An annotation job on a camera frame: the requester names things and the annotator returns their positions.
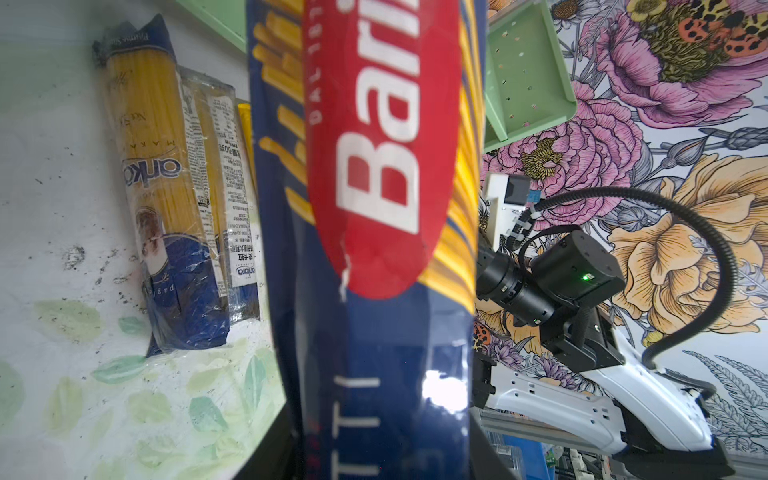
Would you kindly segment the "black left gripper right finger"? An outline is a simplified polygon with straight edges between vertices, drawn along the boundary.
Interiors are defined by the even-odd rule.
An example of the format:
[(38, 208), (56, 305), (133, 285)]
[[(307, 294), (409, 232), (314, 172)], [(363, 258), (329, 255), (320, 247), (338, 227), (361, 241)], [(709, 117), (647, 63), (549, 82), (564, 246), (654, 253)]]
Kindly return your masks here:
[(473, 480), (516, 480), (489, 443), (474, 416), (470, 416), (470, 478)]

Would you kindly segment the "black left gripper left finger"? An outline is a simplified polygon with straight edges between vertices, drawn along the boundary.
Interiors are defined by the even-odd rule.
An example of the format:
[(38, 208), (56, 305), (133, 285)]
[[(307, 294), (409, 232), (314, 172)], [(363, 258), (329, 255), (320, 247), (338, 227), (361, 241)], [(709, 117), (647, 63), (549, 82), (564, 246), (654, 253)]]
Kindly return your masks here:
[(293, 424), (285, 404), (234, 480), (290, 480), (295, 473)]

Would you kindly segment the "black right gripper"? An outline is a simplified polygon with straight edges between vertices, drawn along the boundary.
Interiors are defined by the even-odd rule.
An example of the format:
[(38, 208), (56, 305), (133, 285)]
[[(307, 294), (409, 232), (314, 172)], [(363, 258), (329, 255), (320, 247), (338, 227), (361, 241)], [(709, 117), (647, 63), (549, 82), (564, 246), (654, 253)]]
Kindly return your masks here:
[(618, 261), (581, 230), (568, 232), (529, 266), (485, 240), (478, 246), (477, 297), (536, 327), (542, 346), (573, 372), (625, 363), (598, 309), (625, 285)]

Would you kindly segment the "blue Barilla spaghetti box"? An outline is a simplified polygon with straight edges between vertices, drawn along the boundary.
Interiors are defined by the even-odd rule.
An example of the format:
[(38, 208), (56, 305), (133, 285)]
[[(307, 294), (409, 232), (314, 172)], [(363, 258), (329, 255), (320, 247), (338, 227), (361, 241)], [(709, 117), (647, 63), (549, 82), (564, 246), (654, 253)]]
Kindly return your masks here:
[(467, 479), (482, 1), (250, 1), (295, 479)]

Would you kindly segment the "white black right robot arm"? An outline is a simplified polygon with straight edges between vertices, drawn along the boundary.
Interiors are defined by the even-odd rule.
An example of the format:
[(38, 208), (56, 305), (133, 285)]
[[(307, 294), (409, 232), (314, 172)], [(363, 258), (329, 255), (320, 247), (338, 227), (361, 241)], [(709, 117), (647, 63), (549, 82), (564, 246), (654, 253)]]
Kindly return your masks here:
[(707, 422), (709, 388), (650, 370), (600, 310), (624, 285), (617, 259), (578, 229), (531, 266), (481, 240), (478, 297), (537, 328), (542, 346), (601, 393), (527, 379), (477, 354), (472, 405), (508, 410), (575, 435), (639, 479), (731, 476), (732, 463)]

